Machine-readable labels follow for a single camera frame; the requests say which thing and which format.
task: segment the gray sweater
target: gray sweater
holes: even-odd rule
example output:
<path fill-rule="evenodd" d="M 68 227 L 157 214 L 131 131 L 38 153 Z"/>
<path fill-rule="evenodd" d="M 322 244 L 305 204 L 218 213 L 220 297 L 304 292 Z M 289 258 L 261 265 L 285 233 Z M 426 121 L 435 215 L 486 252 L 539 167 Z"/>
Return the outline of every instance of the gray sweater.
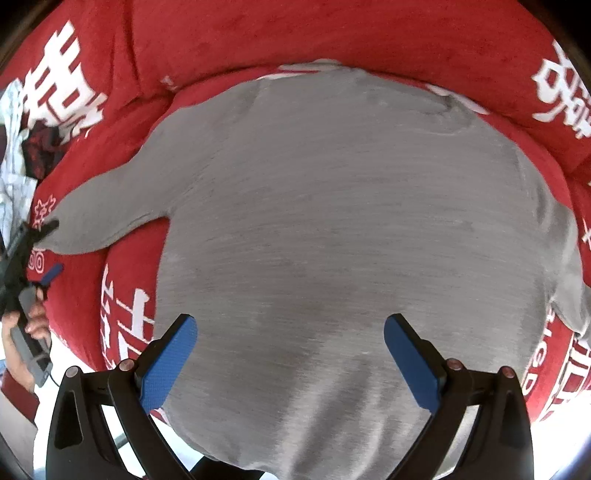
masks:
<path fill-rule="evenodd" d="M 359 70 L 179 110 L 69 194 L 40 246 L 89 252 L 161 216 L 155 334 L 179 313 L 200 329 L 172 426 L 281 480 L 385 479 L 418 435 L 391 313 L 444 356 L 520 375 L 550 302 L 586 325 L 574 218 L 529 159 L 455 100 Z"/>

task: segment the white chinese character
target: white chinese character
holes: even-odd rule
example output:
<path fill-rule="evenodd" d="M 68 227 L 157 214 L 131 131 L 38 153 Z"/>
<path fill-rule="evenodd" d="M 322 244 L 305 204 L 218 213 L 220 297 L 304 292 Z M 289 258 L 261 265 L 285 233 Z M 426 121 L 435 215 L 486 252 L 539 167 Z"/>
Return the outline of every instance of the white chinese character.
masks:
<path fill-rule="evenodd" d="M 583 229 L 585 230 L 585 234 L 581 237 L 581 241 L 585 244 L 588 244 L 589 250 L 591 250 L 591 230 L 587 228 L 585 219 L 583 219 Z"/>
<path fill-rule="evenodd" d="M 150 297 L 144 290 L 136 288 L 134 293 L 134 303 L 131 308 L 119 299 L 116 300 L 117 305 L 131 314 L 131 329 L 123 325 L 121 322 L 118 322 L 119 327 L 144 343 L 150 342 L 144 338 L 144 323 L 154 324 L 154 321 L 146 317 L 144 314 L 145 305 L 149 299 Z"/>
<path fill-rule="evenodd" d="M 35 204 L 35 208 L 33 212 L 35 212 L 35 217 L 33 219 L 33 228 L 41 230 L 41 226 L 45 221 L 47 215 L 51 213 L 53 207 L 56 205 L 56 198 L 53 195 L 49 195 L 49 198 L 46 202 L 42 202 L 41 200 L 37 200 Z"/>
<path fill-rule="evenodd" d="M 50 127 L 60 127 L 63 142 L 91 127 L 103 118 L 98 107 L 107 100 L 104 93 L 90 88 L 79 63 L 73 71 L 70 66 L 80 54 L 80 43 L 74 38 L 62 53 L 64 46 L 74 36 L 74 26 L 68 21 L 61 31 L 54 32 L 45 45 L 44 55 L 35 70 L 25 76 L 23 93 L 24 111 L 29 114 L 28 127 L 37 120 Z"/>
<path fill-rule="evenodd" d="M 100 287 L 100 319 L 102 320 L 102 325 L 100 329 L 100 337 L 103 344 L 103 350 L 106 351 L 107 349 L 111 348 L 111 326 L 109 325 L 109 315 L 111 314 L 111 305 L 109 304 L 109 300 L 105 298 L 108 296 L 111 300 L 113 300 L 113 281 L 107 287 L 107 275 L 109 274 L 109 264 L 105 265 L 105 270 L 103 272 L 103 281 L 101 282 Z"/>
<path fill-rule="evenodd" d="M 549 104 L 558 102 L 558 105 L 546 113 L 534 113 L 532 116 L 540 122 L 551 122 L 564 112 L 563 123 L 573 128 L 576 138 L 591 137 L 591 117 L 586 106 L 589 92 L 558 42 L 554 40 L 552 45 L 559 63 L 544 59 L 532 80 L 537 84 L 541 101 Z"/>

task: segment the blue gripper pad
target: blue gripper pad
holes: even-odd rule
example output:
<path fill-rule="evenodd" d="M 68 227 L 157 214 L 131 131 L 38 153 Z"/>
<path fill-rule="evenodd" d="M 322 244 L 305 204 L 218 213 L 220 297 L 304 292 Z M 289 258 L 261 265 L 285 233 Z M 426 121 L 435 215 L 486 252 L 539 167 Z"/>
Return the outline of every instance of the blue gripper pad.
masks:
<path fill-rule="evenodd" d="M 181 327 L 144 375 L 139 402 L 146 413 L 162 407 L 196 343 L 197 322 L 187 315 Z"/>
<path fill-rule="evenodd" d="M 384 325 L 386 346 L 402 372 L 418 406 L 434 414 L 440 401 L 439 381 L 423 358 L 418 345 L 415 344 L 421 341 L 420 338 L 411 329 L 415 337 L 411 339 L 397 320 L 398 316 L 392 315 L 386 320 Z"/>

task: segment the patterned fabric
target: patterned fabric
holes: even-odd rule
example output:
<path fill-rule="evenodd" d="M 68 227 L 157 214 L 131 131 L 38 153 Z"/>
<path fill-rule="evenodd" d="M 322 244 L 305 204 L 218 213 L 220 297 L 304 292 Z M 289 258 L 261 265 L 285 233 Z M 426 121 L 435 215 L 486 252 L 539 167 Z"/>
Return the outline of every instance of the patterned fabric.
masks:
<path fill-rule="evenodd" d="M 37 121 L 29 131 L 29 137 L 22 143 L 27 176 L 43 180 L 57 166 L 66 153 L 61 145 L 59 127 L 46 127 Z"/>

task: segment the black cable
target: black cable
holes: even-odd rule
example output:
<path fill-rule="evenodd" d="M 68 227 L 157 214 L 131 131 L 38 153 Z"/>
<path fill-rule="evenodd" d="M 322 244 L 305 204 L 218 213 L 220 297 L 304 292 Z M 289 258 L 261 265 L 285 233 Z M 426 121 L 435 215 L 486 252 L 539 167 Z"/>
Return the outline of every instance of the black cable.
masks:
<path fill-rule="evenodd" d="M 57 384 L 57 382 L 54 380 L 53 375 L 51 374 L 51 372 L 49 372 L 49 378 L 51 378 L 51 381 L 55 383 L 57 388 L 60 388 L 60 386 Z"/>

